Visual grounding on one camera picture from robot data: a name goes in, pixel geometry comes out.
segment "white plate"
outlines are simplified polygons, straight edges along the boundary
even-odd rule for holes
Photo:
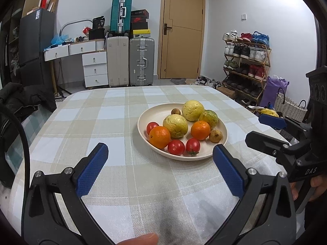
[[[170,115],[172,109],[177,108],[180,111],[182,111],[183,105],[184,104],[182,104],[182,103],[162,104],[162,105],[158,105],[158,106],[149,108],[148,110],[143,112],[142,115],[139,117],[139,120],[137,122],[137,129],[139,130],[139,133],[140,133],[141,137],[143,138],[145,143],[152,150],[158,152],[159,154],[161,154],[163,156],[166,156],[166,157],[169,157],[169,158],[172,158],[172,159],[182,160],[182,161],[195,161],[195,160],[201,160],[201,159],[211,157],[212,156],[212,150],[214,149],[215,145],[217,145],[217,144],[210,142],[209,138],[207,138],[204,141],[200,141],[200,152],[199,152],[199,154],[197,154],[194,157],[191,157],[186,152],[182,156],[172,155],[172,154],[168,153],[167,147],[165,149],[161,150],[161,149],[158,149],[158,148],[154,147],[152,144],[150,144],[148,142],[148,138],[149,138],[149,136],[147,134],[147,125],[148,125],[148,123],[154,121],[154,122],[158,123],[160,126],[162,126],[163,120],[168,115]],[[182,138],[179,139],[185,145],[186,145],[187,140],[192,138],[192,136],[191,136],[191,127],[192,127],[194,122],[187,121],[187,123],[188,123],[188,132],[187,132],[187,134],[185,136],[183,136]],[[223,121],[221,121],[219,119],[219,122],[218,122],[217,126],[214,129],[220,130],[222,132],[222,134],[223,134],[223,139],[218,144],[225,145],[226,141],[227,141],[227,138],[228,138],[228,132],[227,132],[226,126],[223,123]]]

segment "tomato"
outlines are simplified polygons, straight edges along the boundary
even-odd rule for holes
[[[156,122],[151,122],[151,123],[149,123],[148,125],[147,125],[147,134],[149,134],[150,133],[150,131],[154,128],[154,127],[157,127],[157,126],[159,126],[159,124],[158,123],[156,123]]]
[[[199,140],[195,138],[191,138],[186,143],[186,151],[191,154],[192,156],[195,156],[200,151],[200,142]]]
[[[185,145],[180,140],[172,140],[169,142],[167,149],[172,155],[180,156],[185,151]]]

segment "small brown fruit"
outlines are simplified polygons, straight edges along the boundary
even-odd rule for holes
[[[178,115],[180,115],[180,110],[179,109],[173,109],[171,111],[171,114],[178,114]]]
[[[209,135],[209,140],[213,143],[219,143],[223,138],[223,134],[219,130],[212,130]]]

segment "wall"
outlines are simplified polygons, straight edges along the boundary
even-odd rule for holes
[[[270,75],[290,81],[287,96],[296,102],[309,99],[305,73],[314,70],[317,37],[314,16],[303,0],[209,0],[208,45],[202,74],[223,80],[225,32],[259,31],[270,37]],[[247,20],[241,15],[247,14]]]
[[[110,24],[112,0],[59,0],[57,8],[57,20],[55,32],[59,32],[61,27],[71,21],[81,19],[93,19],[98,16],[106,18],[105,25]],[[146,8],[150,14],[148,19],[148,26],[151,29],[151,37],[155,40],[155,68],[154,74],[157,74],[157,59],[158,59],[158,41],[159,41],[159,21],[160,21],[160,7],[161,0],[132,0],[132,10]],[[206,7],[206,19],[208,19],[208,6]],[[205,26],[205,39],[206,45],[207,23]],[[80,36],[81,30],[87,25],[84,22],[80,25],[74,25],[64,29],[64,33],[68,33],[70,37]],[[203,48],[202,63],[204,63],[206,55],[206,47]],[[62,58],[63,62],[63,76],[65,82],[81,81],[84,79],[82,58],[81,56],[72,56]]]

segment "basket handle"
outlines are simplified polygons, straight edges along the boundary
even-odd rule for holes
[[[283,95],[284,95],[284,100],[283,100],[283,105],[285,104],[285,92],[284,92],[284,89],[282,87],[280,87],[278,90],[277,90],[277,95],[279,94],[279,90],[282,90],[283,91]]]
[[[302,101],[304,101],[304,102],[305,102],[305,106],[304,106],[304,108],[306,108],[306,101],[305,101],[305,100],[301,100],[301,102],[300,102],[300,104],[298,105],[298,107],[300,107],[300,105],[301,105]]]

